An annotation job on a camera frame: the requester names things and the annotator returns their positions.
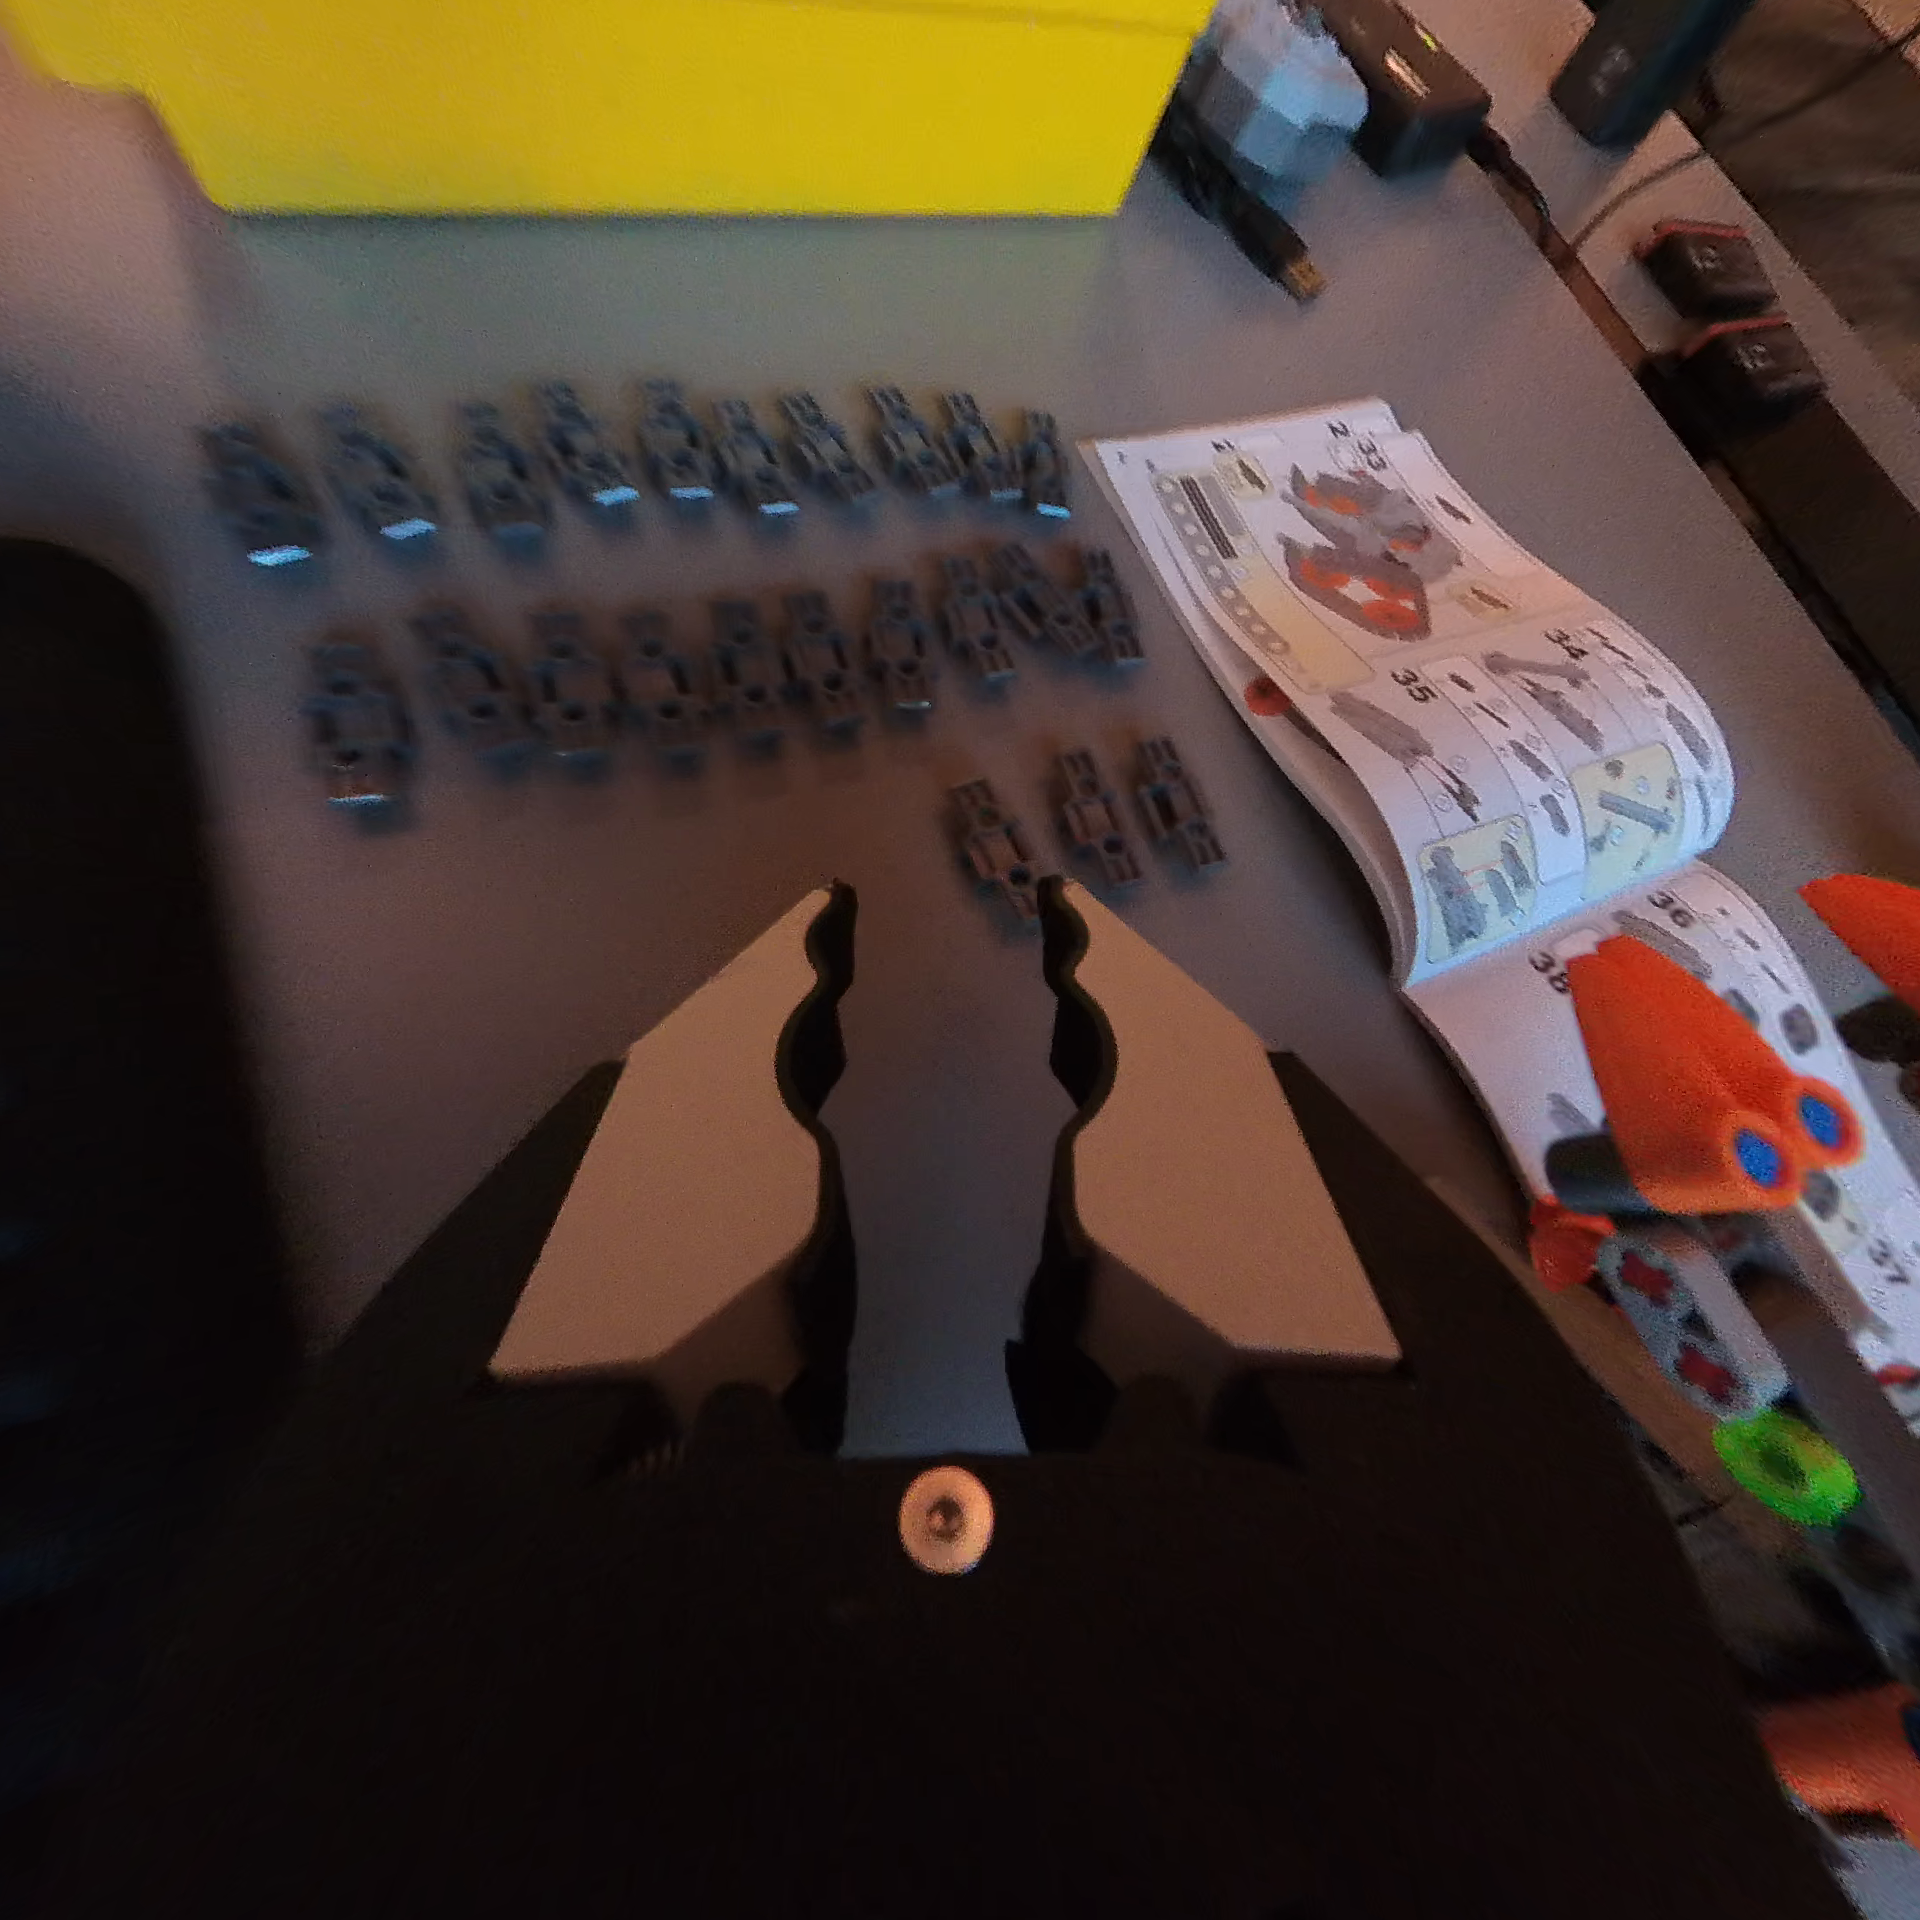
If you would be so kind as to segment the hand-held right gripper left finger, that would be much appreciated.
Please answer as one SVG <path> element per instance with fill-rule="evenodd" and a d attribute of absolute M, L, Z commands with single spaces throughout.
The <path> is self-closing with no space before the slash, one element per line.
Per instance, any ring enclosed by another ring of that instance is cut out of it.
<path fill-rule="evenodd" d="M 633 1386 L 673 1433 L 752 1386 L 803 1449 L 844 1446 L 857 1249 L 826 1102 L 856 945 L 856 888 L 816 888 L 626 1046 L 493 1386 Z"/>

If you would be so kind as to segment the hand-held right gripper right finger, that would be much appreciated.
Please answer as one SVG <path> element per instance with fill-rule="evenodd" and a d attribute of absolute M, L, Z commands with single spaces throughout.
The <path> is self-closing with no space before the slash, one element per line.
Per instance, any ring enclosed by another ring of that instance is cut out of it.
<path fill-rule="evenodd" d="M 1403 1361 L 1248 1021 L 1078 881 L 1044 878 L 1046 1067 L 1069 1100 L 1003 1370 L 1032 1454 L 1097 1446 L 1133 1388 L 1201 1433 L 1282 1372 Z"/>

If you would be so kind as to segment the grey toy track link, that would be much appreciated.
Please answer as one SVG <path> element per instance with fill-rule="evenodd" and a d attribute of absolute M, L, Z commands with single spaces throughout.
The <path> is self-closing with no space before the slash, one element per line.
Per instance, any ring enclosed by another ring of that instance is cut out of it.
<path fill-rule="evenodd" d="M 949 786 L 956 856 L 980 896 L 1022 926 L 1041 923 L 1041 862 L 1022 820 L 988 778 Z"/>

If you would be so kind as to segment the rows of grey track pieces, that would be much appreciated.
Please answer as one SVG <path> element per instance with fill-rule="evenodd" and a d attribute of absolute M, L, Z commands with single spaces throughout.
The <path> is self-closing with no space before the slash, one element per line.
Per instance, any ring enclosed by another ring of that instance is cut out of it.
<path fill-rule="evenodd" d="M 971 498 L 1044 528 L 1073 521 L 1073 480 L 1057 418 L 1024 409 L 1008 441 L 971 392 L 937 395 L 940 424 L 901 386 L 866 389 L 870 450 L 813 392 L 776 398 L 773 432 L 746 398 L 705 414 L 669 378 L 640 384 L 630 437 L 608 425 L 564 379 L 534 386 L 517 420 L 472 400 L 456 416 L 457 498 L 472 528 L 509 557 L 539 557 L 564 501 L 585 521 L 633 525 L 642 484 L 692 524 L 733 502 L 758 524 L 792 524 L 810 498 L 864 515 L 883 486 L 924 505 Z M 315 418 L 320 480 L 363 540 L 392 556 L 430 554 L 443 512 L 412 450 L 353 403 Z M 299 570 L 330 544 L 324 502 L 284 437 L 236 418 L 194 432 L 209 505 L 243 562 Z M 962 688 L 1002 705 L 1019 681 L 1022 650 L 1121 674 L 1145 664 L 1142 622 L 1109 546 L 998 542 L 954 548 L 861 582 L 857 618 L 819 585 L 765 597 L 725 593 L 682 626 L 665 606 L 614 609 L 604 626 L 582 609 L 534 606 L 518 650 L 493 643 L 459 603 L 403 619 L 422 696 L 461 750 L 517 772 L 548 756 L 576 778 L 602 778 L 625 738 L 677 776 L 707 764 L 717 738 L 773 762 L 803 729 L 852 755 L 883 729 L 926 731 L 940 710 L 945 661 Z M 409 797 L 419 729 L 392 651 L 371 635 L 323 638 L 307 650 L 305 740 L 326 802 L 400 809 Z M 1109 890 L 1145 875 L 1140 834 L 1190 873 L 1228 862 L 1216 809 L 1190 756 L 1169 733 L 1145 733 L 1128 786 L 1091 747 L 1046 755 L 1046 797 L 1069 860 Z"/>

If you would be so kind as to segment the orange grey brick model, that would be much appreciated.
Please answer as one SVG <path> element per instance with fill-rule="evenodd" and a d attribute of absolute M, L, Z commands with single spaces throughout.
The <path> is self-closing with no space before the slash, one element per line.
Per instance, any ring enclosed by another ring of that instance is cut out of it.
<path fill-rule="evenodd" d="M 1566 963 L 1601 1129 L 1553 1144 L 1530 1220 L 1549 1288 L 1595 1282 L 1721 1475 L 1790 1525 L 1890 1674 L 1864 1708 L 1765 1722 L 1790 1796 L 1916 1846 L 1916 1177 L 1846 1054 L 1916 1098 L 1916 890 L 1803 898 L 1884 987 L 1750 1024 L 1629 932 Z"/>

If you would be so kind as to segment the black textured pad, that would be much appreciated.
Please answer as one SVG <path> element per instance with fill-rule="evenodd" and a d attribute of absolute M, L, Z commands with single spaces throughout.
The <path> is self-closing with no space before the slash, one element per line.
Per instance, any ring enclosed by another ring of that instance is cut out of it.
<path fill-rule="evenodd" d="M 2 554 L 5 1669 L 152 1563 L 299 1364 L 174 650 Z"/>

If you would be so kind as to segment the open instruction booklet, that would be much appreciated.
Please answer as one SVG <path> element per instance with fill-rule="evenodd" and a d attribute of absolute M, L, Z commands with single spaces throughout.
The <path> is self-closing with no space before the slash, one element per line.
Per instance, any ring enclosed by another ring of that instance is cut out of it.
<path fill-rule="evenodd" d="M 1916 1392 L 1916 1176 L 1784 931 L 1707 852 L 1738 769 L 1704 692 L 1536 560 L 1384 400 L 1081 444 L 1194 651 L 1360 866 L 1393 979 L 1545 1188 L 1603 1122 L 1572 955 L 1692 971 L 1864 1122 L 1803 1205 L 1841 1321 Z"/>

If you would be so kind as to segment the black battery red trim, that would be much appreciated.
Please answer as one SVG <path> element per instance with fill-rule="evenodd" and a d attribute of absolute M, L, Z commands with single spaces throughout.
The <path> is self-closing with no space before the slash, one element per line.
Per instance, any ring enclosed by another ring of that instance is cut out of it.
<path fill-rule="evenodd" d="M 1725 440 L 1771 430 L 1828 392 L 1796 324 L 1779 312 L 1700 330 L 1672 378 L 1700 424 Z"/>
<path fill-rule="evenodd" d="M 1779 309 L 1773 280 L 1738 224 L 1660 221 L 1634 245 L 1634 260 L 1684 320 L 1755 320 Z"/>

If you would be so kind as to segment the yellow box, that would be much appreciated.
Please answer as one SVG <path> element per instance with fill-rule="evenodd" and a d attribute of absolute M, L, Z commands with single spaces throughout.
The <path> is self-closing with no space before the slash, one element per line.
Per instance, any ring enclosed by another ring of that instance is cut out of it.
<path fill-rule="evenodd" d="M 269 214 L 1109 218 L 1203 2 L 17 2 Z"/>

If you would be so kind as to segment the black power adapter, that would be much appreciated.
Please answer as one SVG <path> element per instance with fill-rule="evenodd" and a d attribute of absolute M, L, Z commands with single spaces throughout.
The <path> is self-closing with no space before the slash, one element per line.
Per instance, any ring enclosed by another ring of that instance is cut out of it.
<path fill-rule="evenodd" d="M 1488 129 L 1492 94 L 1398 2 L 1325 2 L 1338 51 L 1365 90 L 1350 145 L 1379 179 L 1450 168 Z"/>

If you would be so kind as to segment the black rectangular box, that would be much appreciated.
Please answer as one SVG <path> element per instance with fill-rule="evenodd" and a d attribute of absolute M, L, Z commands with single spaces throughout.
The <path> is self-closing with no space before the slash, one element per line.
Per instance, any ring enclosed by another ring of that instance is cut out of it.
<path fill-rule="evenodd" d="M 1637 149 L 1707 70 L 1753 2 L 1590 2 L 1548 102 L 1588 146 Z"/>

